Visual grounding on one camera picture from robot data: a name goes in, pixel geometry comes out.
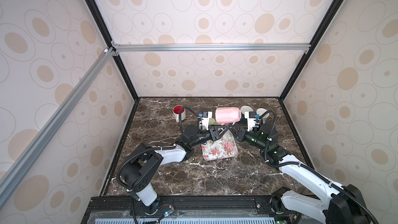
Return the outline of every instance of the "metal bracket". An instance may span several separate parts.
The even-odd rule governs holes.
[[[113,51],[112,51],[112,56],[118,56],[119,55],[119,52],[116,52],[115,51],[115,49],[113,48]]]
[[[112,47],[118,47],[119,45],[117,43],[115,43],[115,41],[111,41]]]
[[[136,215],[139,216],[148,216],[148,214],[145,212],[145,209],[142,207],[142,203],[139,201],[134,201],[134,209],[135,209],[135,213]],[[159,199],[159,207],[164,205],[164,204],[170,204],[173,205],[173,199],[171,198],[166,198],[166,197],[160,197]],[[164,210],[159,210],[159,212],[155,212],[153,217],[158,217],[158,216],[162,216],[164,214]]]
[[[272,209],[272,205],[271,205],[271,199],[268,197],[256,197],[254,198],[255,202],[256,202],[256,210],[257,210],[257,214],[276,214],[275,211]],[[290,211],[287,210],[285,212],[283,212],[283,214],[279,215],[279,216],[283,216],[283,215],[289,215],[289,214],[294,214],[295,211]]]

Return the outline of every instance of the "vent grille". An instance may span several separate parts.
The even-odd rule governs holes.
[[[154,219],[140,219],[138,224]],[[133,219],[96,219],[95,224],[134,224]],[[160,224],[275,224],[272,217],[250,218],[178,218],[176,220],[163,219]]]

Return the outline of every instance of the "white cup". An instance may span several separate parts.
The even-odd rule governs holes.
[[[267,110],[265,109],[265,108],[258,108],[257,110],[256,110],[256,114],[258,114],[259,116],[261,116],[263,113],[265,113]],[[267,120],[267,118],[268,118],[268,116],[269,116],[269,113],[267,113],[263,118],[262,118],[262,120],[263,120],[263,122],[265,122],[266,120]]]
[[[173,107],[173,116],[176,119],[177,123],[179,123],[179,121],[180,121],[178,119],[178,114],[180,112],[181,107],[182,107],[182,105],[177,105],[177,106]],[[185,119],[185,117],[186,117],[186,111],[185,111],[185,108],[184,108],[182,110],[182,113],[181,113],[181,121],[183,121]]]
[[[242,116],[244,116],[245,112],[253,112],[253,109],[249,106],[242,106],[240,108],[240,112],[242,113]]]

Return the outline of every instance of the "mug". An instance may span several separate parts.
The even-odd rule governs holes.
[[[253,109],[251,107],[249,107],[249,106],[242,106],[240,108],[240,111],[242,113],[242,116],[240,118],[240,123],[246,124],[248,122],[248,120],[245,119],[245,112],[253,112]]]
[[[173,116],[176,119],[176,122],[179,123],[179,119],[178,119],[178,114],[180,112],[182,105],[177,105],[175,107],[173,107]],[[182,113],[181,113],[181,121],[183,121],[186,117],[186,112],[185,112],[185,108],[182,109]]]
[[[261,115],[262,115],[263,113],[265,113],[266,111],[267,111],[267,110],[266,110],[265,108],[258,108],[257,111],[256,111],[256,114],[258,114],[259,116],[261,116]],[[268,116],[269,116],[269,113],[267,113],[267,114],[262,118],[262,120],[263,120],[264,123],[266,122]]]

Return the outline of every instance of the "black frame edge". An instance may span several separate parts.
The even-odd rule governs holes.
[[[331,3],[328,11],[325,14],[321,24],[319,25],[318,29],[316,30],[313,38],[311,39],[311,47],[308,52],[301,57],[300,62],[298,63],[296,69],[294,70],[292,76],[290,77],[286,87],[282,91],[280,98],[282,101],[286,98],[287,94],[289,93],[290,89],[293,87],[293,84],[296,82],[297,78],[299,77],[301,71],[304,69],[305,64],[307,63],[308,59],[310,58],[311,54],[314,52],[315,48],[317,47],[318,43],[320,42],[323,34],[325,33],[326,29],[329,27],[332,19],[336,15],[337,11],[339,10],[341,4],[344,0],[333,0]]]
[[[164,97],[157,97],[157,96],[141,96],[140,99],[154,99],[154,98],[205,98],[205,99],[209,99],[209,98],[256,98],[256,99],[275,99],[278,100],[279,96],[275,96],[275,97],[255,97],[255,96],[247,96],[247,97],[238,97],[238,96],[233,96],[233,97],[227,97],[227,96],[206,96],[206,97],[197,97],[197,96],[192,96],[192,97],[186,97],[186,96],[181,96],[181,97],[174,97],[174,96],[164,96]]]
[[[108,31],[108,28],[106,27],[105,21],[102,18],[101,12],[95,2],[95,0],[85,0],[86,4],[99,28],[99,31],[101,32],[102,37],[105,40],[105,43],[108,47],[113,47],[112,45],[112,37],[111,34]],[[117,53],[117,56],[113,57],[114,61],[116,62],[117,68],[119,69],[120,73],[122,74],[122,77],[127,85],[127,88],[129,89],[134,101],[138,100],[138,94],[130,80],[129,75],[127,74],[126,67],[124,66],[121,57]]]
[[[306,164],[307,164],[309,167],[315,169],[314,166],[313,166],[313,164],[312,164],[312,162],[311,162],[310,156],[308,156],[307,150],[305,149],[304,144],[303,144],[302,141],[301,141],[301,138],[300,138],[300,136],[299,136],[299,133],[297,132],[296,127],[294,126],[294,124],[293,124],[293,122],[292,122],[292,119],[290,118],[290,115],[289,115],[289,113],[287,112],[286,106],[285,106],[285,104],[283,103],[283,100],[282,100],[281,98],[279,98],[279,103],[280,103],[280,105],[281,105],[281,108],[282,108],[283,113],[284,113],[285,116],[286,116],[287,122],[289,123],[290,129],[291,129],[292,132],[293,132],[293,136],[294,136],[295,139],[296,139],[296,142],[297,142],[297,144],[298,144],[298,147],[300,148],[301,154],[302,154],[302,156],[304,157],[304,160],[305,160]]]
[[[271,199],[270,195],[264,196],[244,196],[244,195],[197,195],[197,196],[160,196],[163,202],[172,203],[177,211],[187,210],[254,210],[257,214],[268,214],[275,218],[288,218],[289,214],[295,211],[285,211],[283,214],[276,214],[271,210],[268,204]],[[81,224],[86,224],[92,212],[103,211],[131,211],[131,196],[104,196],[92,197],[87,209],[84,213]],[[139,208],[135,208],[136,215],[142,218],[150,218],[144,215]]]
[[[140,102],[140,98],[138,98],[138,100],[134,102],[134,106],[132,107],[130,116],[127,119],[126,127],[123,130],[122,137],[121,137],[121,139],[119,141],[119,145],[117,146],[116,153],[115,153],[114,157],[112,158],[112,164],[111,164],[111,167],[109,168],[109,171],[108,171],[108,173],[106,175],[106,178],[105,178],[106,180],[105,180],[104,185],[102,186],[100,196],[103,196],[107,192],[107,190],[109,188],[112,176],[113,176],[113,174],[114,174],[114,172],[116,170],[117,162],[119,161],[120,154],[122,153],[123,146],[124,146],[124,144],[126,142],[126,139],[127,139],[127,135],[129,134],[129,130],[130,130],[130,127],[132,125],[132,120],[134,118],[135,112],[137,111],[139,102]]]

